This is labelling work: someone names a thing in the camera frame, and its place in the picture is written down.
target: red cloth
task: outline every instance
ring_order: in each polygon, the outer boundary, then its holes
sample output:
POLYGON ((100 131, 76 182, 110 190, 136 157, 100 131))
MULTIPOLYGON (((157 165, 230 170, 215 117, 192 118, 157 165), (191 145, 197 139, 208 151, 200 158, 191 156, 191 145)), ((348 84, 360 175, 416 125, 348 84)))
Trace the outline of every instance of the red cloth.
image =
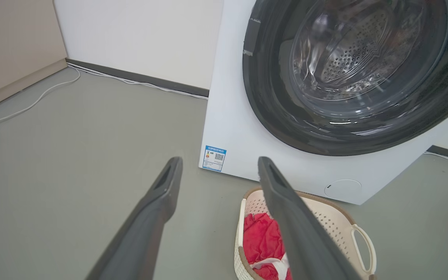
MULTIPOLYGON (((249 214, 245 217, 243 231, 243 250, 249 264, 268 257, 282 259, 285 248, 278 222, 269 218, 267 213, 249 214)), ((264 264, 254 271, 265 280, 278 280, 278 273, 272 264, 264 264)), ((290 269, 286 280, 292 280, 290 269)))

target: perforated plastic basket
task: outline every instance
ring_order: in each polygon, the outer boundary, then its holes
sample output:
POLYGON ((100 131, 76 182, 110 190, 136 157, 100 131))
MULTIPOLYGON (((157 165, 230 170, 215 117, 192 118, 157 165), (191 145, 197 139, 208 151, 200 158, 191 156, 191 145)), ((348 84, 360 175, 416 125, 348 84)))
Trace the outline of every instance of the perforated plastic basket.
MULTIPOLYGON (((363 280, 375 280, 376 252, 366 232, 356 225, 348 213, 329 200, 302 192, 297 192, 297 194, 314 213, 316 218, 318 218, 318 221, 326 229, 361 278, 363 280), (355 231, 358 231, 362 235, 369 248, 369 269, 366 269, 362 262, 361 253, 355 241, 355 231)), ((250 267, 243 250, 244 218, 248 214, 257 213, 267 213, 270 216, 261 188, 248 191, 241 201, 240 219, 238 220, 236 241, 234 243, 234 271, 240 280, 262 279, 250 267)))

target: beige cabinet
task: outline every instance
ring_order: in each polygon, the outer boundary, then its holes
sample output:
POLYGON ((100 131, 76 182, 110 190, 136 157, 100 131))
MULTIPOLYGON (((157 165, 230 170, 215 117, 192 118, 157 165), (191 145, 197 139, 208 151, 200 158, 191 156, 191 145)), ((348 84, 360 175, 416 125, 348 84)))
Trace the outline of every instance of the beige cabinet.
POLYGON ((0 101, 66 67, 52 0, 0 0, 0 101))

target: blue and white sticker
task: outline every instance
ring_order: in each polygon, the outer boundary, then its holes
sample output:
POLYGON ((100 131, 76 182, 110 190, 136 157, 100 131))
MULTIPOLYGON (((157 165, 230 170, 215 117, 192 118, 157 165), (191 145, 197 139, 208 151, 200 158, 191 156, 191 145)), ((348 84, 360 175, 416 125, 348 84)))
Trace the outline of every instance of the blue and white sticker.
POLYGON ((220 172, 226 157, 226 150, 216 147, 205 146, 205 154, 203 155, 203 168, 220 172))

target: front-loading washing machine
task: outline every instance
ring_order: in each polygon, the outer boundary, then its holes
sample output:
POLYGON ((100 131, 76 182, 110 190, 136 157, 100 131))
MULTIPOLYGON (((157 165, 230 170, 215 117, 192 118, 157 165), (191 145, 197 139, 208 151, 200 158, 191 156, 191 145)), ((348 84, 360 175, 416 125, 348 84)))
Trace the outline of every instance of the front-loading washing machine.
POLYGON ((361 204, 447 128, 448 0, 224 0, 199 167, 361 204))

